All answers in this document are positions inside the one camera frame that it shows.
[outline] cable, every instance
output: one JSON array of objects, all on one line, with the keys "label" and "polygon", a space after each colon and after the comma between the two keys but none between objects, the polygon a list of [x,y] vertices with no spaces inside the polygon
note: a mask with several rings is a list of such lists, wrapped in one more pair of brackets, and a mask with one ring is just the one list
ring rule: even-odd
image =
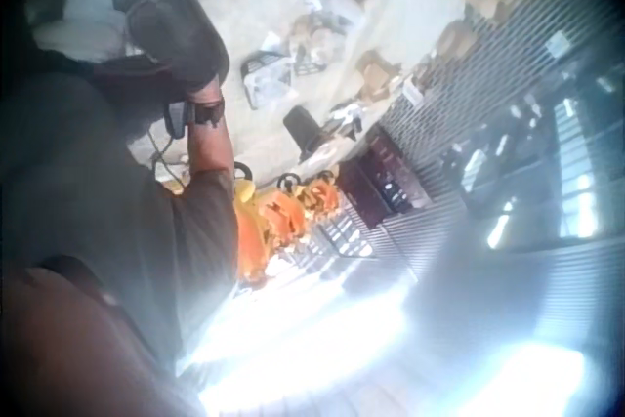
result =
[{"label": "cable", "polygon": [[176,182],[181,186],[181,188],[184,188],[185,185],[183,184],[183,182],[181,181],[180,178],[178,178],[174,172],[169,168],[169,165],[165,162],[165,158],[163,158],[163,153],[165,153],[169,147],[171,146],[171,144],[174,142],[174,138],[170,137],[169,138],[169,142],[165,145],[165,147],[162,150],[158,149],[158,145],[156,144],[156,140],[154,139],[154,136],[152,135],[151,131],[148,129],[147,130],[147,136],[149,137],[149,139],[152,142],[152,146],[154,147],[154,155],[151,157],[152,160],[152,175],[156,175],[156,161],[160,160],[161,163],[163,164],[163,166],[165,167],[165,170],[167,171],[167,173],[170,174],[170,176],[172,178],[174,178],[174,180],[176,180]]}]

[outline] orange object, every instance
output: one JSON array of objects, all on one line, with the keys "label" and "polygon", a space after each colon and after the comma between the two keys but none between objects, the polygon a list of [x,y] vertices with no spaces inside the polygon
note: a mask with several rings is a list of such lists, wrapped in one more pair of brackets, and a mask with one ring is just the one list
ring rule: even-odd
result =
[{"label": "orange object", "polygon": [[332,217],[339,210],[339,191],[334,186],[335,176],[324,171],[310,181],[298,197],[312,216],[317,219]]},{"label": "orange object", "polygon": [[306,214],[302,204],[292,195],[272,190],[261,195],[259,214],[270,224],[275,246],[285,247],[306,233]]},{"label": "orange object", "polygon": [[273,254],[270,227],[259,215],[251,171],[241,163],[236,163],[235,167],[245,175],[234,181],[234,212],[238,223],[237,274],[239,280],[264,285],[265,269]]}]

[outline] wristwatch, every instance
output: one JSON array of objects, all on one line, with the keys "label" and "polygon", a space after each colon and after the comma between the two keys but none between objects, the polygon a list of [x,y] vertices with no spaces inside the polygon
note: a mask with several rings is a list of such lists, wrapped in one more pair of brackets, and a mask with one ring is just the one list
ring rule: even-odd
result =
[{"label": "wristwatch", "polygon": [[206,125],[210,122],[213,127],[217,127],[224,117],[225,109],[224,97],[209,103],[170,103],[165,106],[165,128],[172,138],[181,139],[185,136],[185,127],[190,123]]},{"label": "wristwatch", "polygon": [[210,103],[189,103],[188,122],[195,124],[207,124],[209,121],[213,127],[217,127],[219,121],[224,117],[226,102],[224,97],[220,100]]}]

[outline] gray t-shirt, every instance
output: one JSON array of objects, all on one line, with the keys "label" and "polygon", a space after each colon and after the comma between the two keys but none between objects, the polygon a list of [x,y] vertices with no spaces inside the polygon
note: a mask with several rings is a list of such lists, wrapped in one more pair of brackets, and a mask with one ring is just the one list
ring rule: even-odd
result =
[{"label": "gray t-shirt", "polygon": [[171,194],[81,79],[42,75],[0,104],[0,183],[3,268],[80,260],[166,369],[232,290],[232,181],[203,172]]}]

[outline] floor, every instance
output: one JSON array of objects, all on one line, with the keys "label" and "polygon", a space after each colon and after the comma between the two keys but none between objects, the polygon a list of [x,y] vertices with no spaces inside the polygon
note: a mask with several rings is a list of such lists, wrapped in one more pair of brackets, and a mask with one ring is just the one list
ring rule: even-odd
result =
[{"label": "floor", "polygon": [[[293,20],[303,12],[304,0],[200,1],[229,49],[231,68],[223,86],[227,121],[236,159],[251,167],[257,185],[267,184],[286,171],[307,177],[345,158],[356,145],[339,139],[323,157],[299,165],[300,151],[282,125],[293,105],[302,104],[322,124],[333,105],[358,90],[354,63],[364,51],[377,49],[390,63],[409,68],[433,49],[444,27],[461,18],[464,9],[461,0],[368,0],[363,23],[349,38],[347,54],[340,63],[320,74],[297,78],[294,88],[298,96],[290,103],[253,110],[244,93],[240,66],[263,45],[270,32],[281,38],[288,35]],[[365,130],[389,105],[382,101],[367,109]],[[168,136],[162,122],[154,124],[152,133],[159,145],[166,144]],[[135,142],[131,151],[138,161],[146,163],[153,148],[144,138]],[[186,153],[186,142],[176,141],[166,153],[166,160],[178,162]],[[158,176],[166,178],[161,171]]]}]

